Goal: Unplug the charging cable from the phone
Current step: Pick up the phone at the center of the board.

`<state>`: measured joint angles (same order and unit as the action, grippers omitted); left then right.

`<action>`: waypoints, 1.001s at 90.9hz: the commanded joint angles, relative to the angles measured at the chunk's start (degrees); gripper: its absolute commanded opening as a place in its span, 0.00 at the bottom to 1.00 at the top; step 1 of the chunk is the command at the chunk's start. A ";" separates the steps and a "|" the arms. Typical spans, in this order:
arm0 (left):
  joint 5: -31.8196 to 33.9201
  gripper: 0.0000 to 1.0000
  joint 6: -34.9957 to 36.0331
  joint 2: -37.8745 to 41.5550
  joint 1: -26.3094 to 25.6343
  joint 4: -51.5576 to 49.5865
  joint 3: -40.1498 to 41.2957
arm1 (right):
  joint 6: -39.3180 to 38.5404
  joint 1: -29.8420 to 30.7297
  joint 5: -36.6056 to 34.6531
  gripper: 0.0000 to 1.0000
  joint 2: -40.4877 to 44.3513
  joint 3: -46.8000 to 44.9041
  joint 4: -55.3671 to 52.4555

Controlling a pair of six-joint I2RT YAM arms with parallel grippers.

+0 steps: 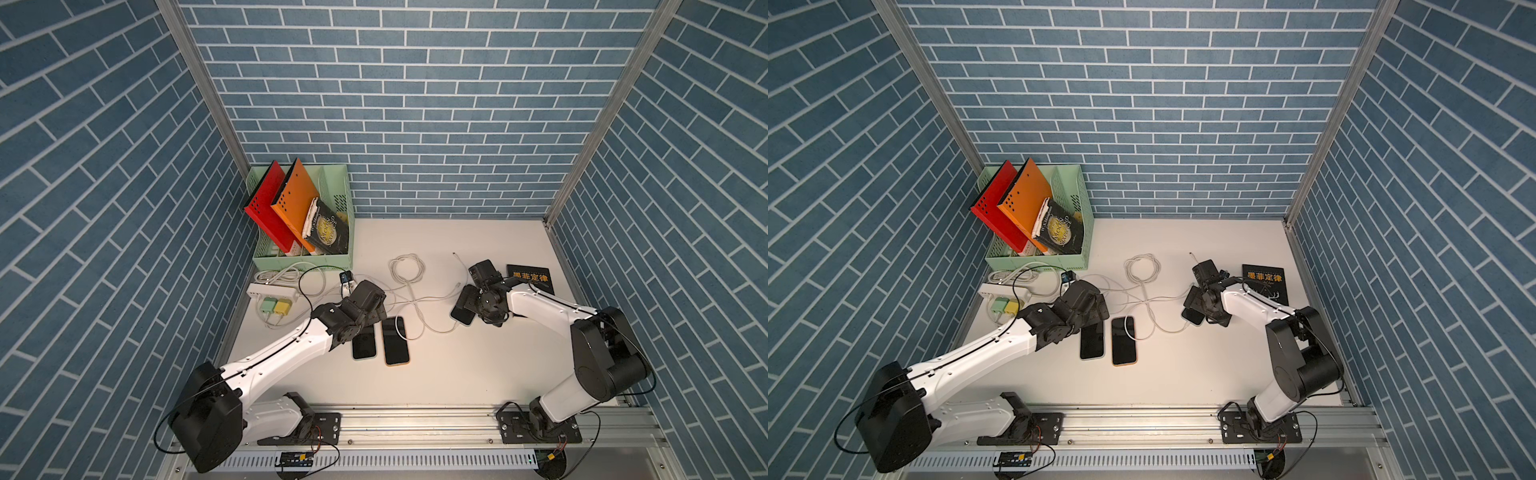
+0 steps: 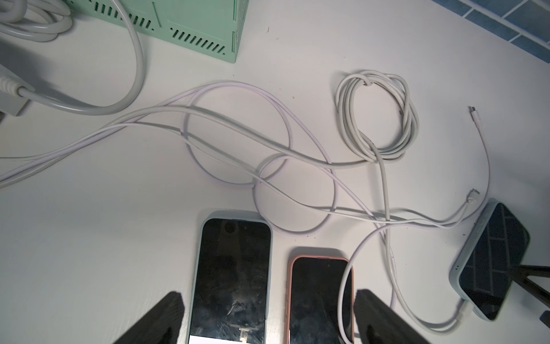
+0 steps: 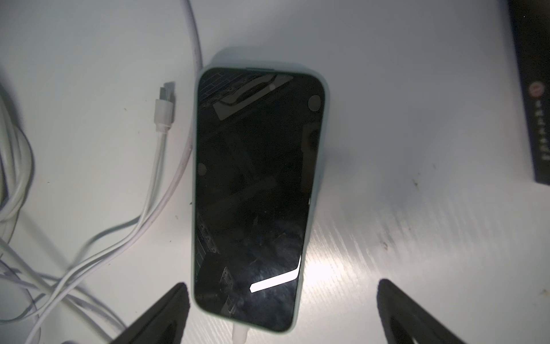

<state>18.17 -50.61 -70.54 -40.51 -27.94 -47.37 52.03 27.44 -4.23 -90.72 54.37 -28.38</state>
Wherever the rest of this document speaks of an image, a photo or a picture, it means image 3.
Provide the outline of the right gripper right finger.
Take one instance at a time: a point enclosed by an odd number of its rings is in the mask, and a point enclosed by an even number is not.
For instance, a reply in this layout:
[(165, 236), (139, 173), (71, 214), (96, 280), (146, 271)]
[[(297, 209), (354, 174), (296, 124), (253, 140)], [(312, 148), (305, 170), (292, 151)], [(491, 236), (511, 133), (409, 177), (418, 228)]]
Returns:
[(463, 342), (388, 279), (379, 281), (377, 306), (389, 343)]

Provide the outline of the black phone dark case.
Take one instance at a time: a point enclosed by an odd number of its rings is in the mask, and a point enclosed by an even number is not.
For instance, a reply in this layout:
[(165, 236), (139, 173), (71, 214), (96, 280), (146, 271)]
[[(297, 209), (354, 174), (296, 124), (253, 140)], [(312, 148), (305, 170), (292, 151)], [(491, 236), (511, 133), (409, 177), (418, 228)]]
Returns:
[(329, 93), (309, 70), (210, 66), (196, 88), (193, 299), (292, 329), (314, 217)]

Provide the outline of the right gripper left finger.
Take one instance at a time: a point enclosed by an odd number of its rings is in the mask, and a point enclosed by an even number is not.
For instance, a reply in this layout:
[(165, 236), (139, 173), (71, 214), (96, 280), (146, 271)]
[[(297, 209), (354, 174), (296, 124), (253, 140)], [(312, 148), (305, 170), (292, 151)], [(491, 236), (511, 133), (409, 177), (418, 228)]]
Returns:
[(179, 344), (190, 310), (185, 283), (174, 285), (111, 344)]

